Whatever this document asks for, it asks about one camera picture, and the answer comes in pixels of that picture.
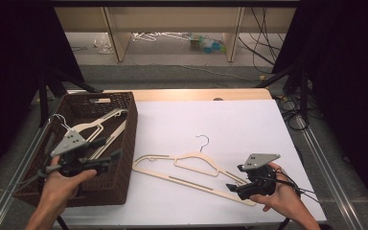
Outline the person's left hand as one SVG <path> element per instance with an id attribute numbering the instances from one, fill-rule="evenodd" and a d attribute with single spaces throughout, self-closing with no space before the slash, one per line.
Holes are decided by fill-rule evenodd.
<path id="1" fill-rule="evenodd" d="M 59 172 L 51 172 L 43 186 L 39 206 L 53 210 L 64 209 L 68 200 L 76 195 L 79 185 L 94 178 L 96 174 L 95 170 L 88 170 L 66 177 Z"/>

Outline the clear plastic bag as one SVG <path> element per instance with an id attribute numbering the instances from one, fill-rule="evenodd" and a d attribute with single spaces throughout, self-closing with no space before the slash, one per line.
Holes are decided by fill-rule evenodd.
<path id="1" fill-rule="evenodd" d="M 107 33 L 99 34 L 94 39 L 93 44 L 99 54 L 110 55 L 113 53 L 113 48 Z"/>

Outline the white sheet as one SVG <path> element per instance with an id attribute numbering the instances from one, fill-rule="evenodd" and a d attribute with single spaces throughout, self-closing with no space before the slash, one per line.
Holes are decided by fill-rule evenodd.
<path id="1" fill-rule="evenodd" d="M 220 167 L 245 178 L 238 165 L 252 153 L 275 153 L 277 164 L 303 189 L 311 183 L 291 141 L 277 104 L 272 100 L 139 102 L 135 160 L 147 154 L 182 155 L 202 150 Z M 207 170 L 204 162 L 183 160 Z M 169 173 L 221 191 L 231 179 L 195 176 L 171 162 L 144 161 L 140 168 Z M 283 221 L 260 205 L 248 206 L 217 195 L 133 172 L 126 203 L 69 208 L 63 213 L 71 227 L 196 227 L 261 225 Z"/>

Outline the brown woven basket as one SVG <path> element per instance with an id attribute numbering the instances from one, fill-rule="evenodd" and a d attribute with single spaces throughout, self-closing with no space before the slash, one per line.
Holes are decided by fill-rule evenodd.
<path id="1" fill-rule="evenodd" d="M 98 159 L 105 159 L 118 149 L 123 150 L 123 155 L 117 161 L 110 161 L 107 172 L 81 183 L 77 195 L 68 201 L 68 205 L 123 205 L 127 200 L 138 120 L 136 103 L 130 92 L 78 93 L 64 96 L 55 114 L 49 118 L 47 126 L 43 129 L 28 170 L 16 186 L 13 196 L 36 206 L 40 200 L 43 177 L 47 174 L 45 167 L 51 164 L 50 153 L 67 131 L 63 124 L 73 127 L 91 123 L 116 108 L 126 108 L 128 113 L 105 121 L 104 130 L 97 138 L 107 138 L 123 121 L 126 121 L 126 128 Z M 83 130 L 80 135 L 88 138 L 94 130 L 94 127 Z"/>

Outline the person's right hand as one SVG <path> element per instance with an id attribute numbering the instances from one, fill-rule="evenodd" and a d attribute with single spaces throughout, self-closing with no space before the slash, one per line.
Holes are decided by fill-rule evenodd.
<path id="1" fill-rule="evenodd" d="M 273 209 L 277 213 L 289 219 L 296 219 L 298 209 L 301 208 L 301 199 L 294 190 L 286 184 L 276 183 L 275 192 L 272 195 L 251 195 L 252 201 L 262 204 L 263 211 Z"/>

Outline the black stand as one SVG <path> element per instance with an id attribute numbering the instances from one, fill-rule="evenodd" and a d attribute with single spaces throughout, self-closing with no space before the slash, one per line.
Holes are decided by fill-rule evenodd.
<path id="1" fill-rule="evenodd" d="M 291 64 L 286 69 L 275 74 L 268 80 L 264 80 L 257 85 L 257 88 L 266 88 L 272 83 L 280 80 L 283 77 L 287 77 L 287 81 L 283 86 L 283 92 L 286 95 L 291 95 L 300 92 L 300 114 L 304 119 L 308 118 L 308 74 L 301 64 Z"/>
<path id="2" fill-rule="evenodd" d="M 86 84 L 83 80 L 78 80 L 57 68 L 44 67 L 38 77 L 40 127 L 43 127 L 49 119 L 49 105 L 46 87 L 49 87 L 56 98 L 61 98 L 67 94 L 67 90 L 63 85 L 64 81 L 69 81 L 89 93 L 102 93 L 102 90 L 94 88 Z"/>

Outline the beige wooden shelf unit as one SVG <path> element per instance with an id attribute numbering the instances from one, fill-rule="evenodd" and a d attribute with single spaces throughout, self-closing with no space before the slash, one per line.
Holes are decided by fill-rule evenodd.
<path id="1" fill-rule="evenodd" d="M 227 60 L 235 60 L 240 33 L 285 34 L 294 8 L 269 7 L 56 7 L 62 29 L 71 33 L 107 33 L 114 58 L 124 60 L 133 32 L 221 33 Z"/>

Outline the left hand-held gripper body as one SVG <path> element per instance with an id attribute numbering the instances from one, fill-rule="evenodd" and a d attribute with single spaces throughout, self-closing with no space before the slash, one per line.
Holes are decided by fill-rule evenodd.
<path id="1" fill-rule="evenodd" d="M 63 176 L 72 177 L 83 171 L 95 170 L 97 174 L 106 173 L 110 165 L 110 157 L 105 159 L 89 160 L 85 157 L 88 153 L 90 144 L 84 144 L 82 147 L 77 147 L 65 154 L 58 155 L 58 161 L 54 166 L 46 166 L 45 172 L 59 172 Z"/>

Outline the colourful plastic items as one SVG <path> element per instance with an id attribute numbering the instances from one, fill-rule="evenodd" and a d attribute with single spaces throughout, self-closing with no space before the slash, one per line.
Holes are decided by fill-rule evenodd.
<path id="1" fill-rule="evenodd" d="M 202 51 L 205 54 L 226 52 L 225 46 L 220 40 L 213 39 L 206 35 L 191 34 L 189 36 L 189 41 L 192 49 Z"/>

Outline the metal rail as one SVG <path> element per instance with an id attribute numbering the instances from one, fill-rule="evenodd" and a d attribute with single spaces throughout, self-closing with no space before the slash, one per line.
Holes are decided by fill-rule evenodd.
<path id="1" fill-rule="evenodd" d="M 344 218 L 348 228 L 350 230 L 363 230 L 363 224 L 357 215 L 357 211 L 349 200 L 347 194 L 342 188 L 339 180 L 336 177 L 334 170 L 332 169 L 324 151 L 320 147 L 313 131 L 309 124 L 304 121 L 304 118 L 300 115 L 296 118 L 298 126 L 302 129 L 304 137 L 310 147 L 310 151 L 313 154 L 315 162 L 320 169 L 323 177 L 333 195 L 342 217 Z"/>
<path id="2" fill-rule="evenodd" d="M 40 102 L 32 100 L 9 149 L 0 159 L 0 230 L 23 230 L 35 207 L 12 197 L 42 133 Z"/>

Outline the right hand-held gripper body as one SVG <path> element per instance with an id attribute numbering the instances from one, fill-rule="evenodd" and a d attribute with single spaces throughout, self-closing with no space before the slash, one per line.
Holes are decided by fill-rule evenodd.
<path id="1" fill-rule="evenodd" d="M 280 158 L 280 154 L 252 153 L 242 164 L 246 168 L 249 183 L 239 186 L 236 193 L 241 200 L 252 195 L 272 195 L 276 189 L 276 175 L 269 163 Z"/>

